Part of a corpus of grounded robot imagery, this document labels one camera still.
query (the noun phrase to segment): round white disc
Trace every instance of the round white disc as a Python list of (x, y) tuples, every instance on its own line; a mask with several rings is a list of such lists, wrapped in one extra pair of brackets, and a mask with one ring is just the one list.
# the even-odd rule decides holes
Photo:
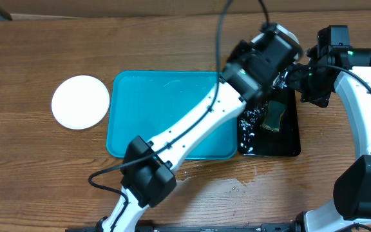
[(52, 97), (51, 109), (57, 121), (69, 129), (96, 125), (107, 114), (109, 93), (97, 78), (87, 75), (64, 81)]

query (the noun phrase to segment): wooden table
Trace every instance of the wooden table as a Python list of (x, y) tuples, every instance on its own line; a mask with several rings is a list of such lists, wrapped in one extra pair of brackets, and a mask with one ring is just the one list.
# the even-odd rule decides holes
[[(222, 61), (240, 39), (258, 34), (262, 14), (228, 15)], [(347, 24), (357, 48), (371, 48), (371, 11), (271, 14), (304, 49), (317, 31)], [(52, 116), (54, 90), (69, 77), (99, 78), (111, 92), (123, 70), (214, 70), (218, 16), (129, 17), (0, 22), (0, 231), (63, 231), (109, 215), (114, 193), (87, 183), (116, 165), (105, 146), (108, 116), (71, 131)], [(185, 162), (178, 187), (142, 217), (158, 224), (234, 226), (285, 222), (332, 197), (334, 181), (354, 161), (339, 97), (329, 107), (298, 104), (301, 155)], [(119, 171), (97, 182), (120, 188)]]

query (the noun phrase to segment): robotic hand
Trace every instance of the robotic hand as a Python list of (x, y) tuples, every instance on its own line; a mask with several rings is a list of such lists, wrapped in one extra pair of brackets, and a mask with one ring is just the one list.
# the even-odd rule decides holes
[[(356, 146), (356, 162), (336, 181), (334, 199), (300, 213), (284, 225), (284, 231), (330, 232), (371, 223), (371, 50), (352, 48), (346, 26), (329, 26), (319, 32), (318, 45), (307, 52), (310, 63), (303, 66), (297, 64), (303, 52), (292, 33), (268, 23), (261, 31), (251, 42), (237, 45), (218, 85), (186, 116), (147, 142), (140, 137), (130, 142), (124, 157), (124, 164), (130, 165), (121, 169), (126, 197), (121, 196), (111, 216), (100, 220), (93, 231), (136, 231), (143, 212), (175, 188), (174, 173), (190, 151), (223, 122), (237, 117), (247, 103), (267, 99), (276, 79), (301, 92), (302, 101), (320, 107), (327, 106), (330, 92), (337, 92)], [(252, 229), (261, 231), (270, 225), (274, 228), (264, 224)]]

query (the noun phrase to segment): blue tray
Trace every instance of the blue tray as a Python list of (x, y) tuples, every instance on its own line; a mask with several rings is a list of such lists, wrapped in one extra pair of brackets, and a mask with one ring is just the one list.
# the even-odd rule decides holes
[[(124, 157), (137, 135), (145, 141), (192, 110), (216, 82), (215, 72), (125, 71), (114, 80), (107, 149)], [(214, 130), (187, 159), (224, 160), (237, 150), (237, 119)]]

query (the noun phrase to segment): wooden surface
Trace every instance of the wooden surface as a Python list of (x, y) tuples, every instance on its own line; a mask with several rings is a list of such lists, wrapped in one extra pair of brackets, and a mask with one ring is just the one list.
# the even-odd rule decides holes
[[(304, 49), (317, 31), (348, 24), (357, 48), (371, 48), (370, 12), (271, 14)], [(106, 150), (108, 116), (71, 131), (52, 116), (56, 87), (74, 75), (98, 77), (111, 92), (123, 70), (214, 70), (215, 15), (0, 22), (0, 231), (63, 231), (93, 226), (117, 195), (87, 183), (121, 162)], [(240, 39), (258, 34), (262, 14), (229, 15), (222, 61)], [(354, 161), (354, 143), (337, 95), (329, 107), (298, 104), (302, 152), (291, 159), (185, 162), (176, 191), (142, 217), (159, 224), (284, 222), (330, 200)], [(120, 188), (121, 174), (97, 182)]]
[[(227, 0), (0, 0), (0, 6), (14, 14), (70, 17), (121, 17), (145, 15), (219, 14)], [(264, 0), (270, 12), (316, 12), (371, 10), (367, 0)], [(230, 13), (255, 13), (257, 1), (234, 0)]]

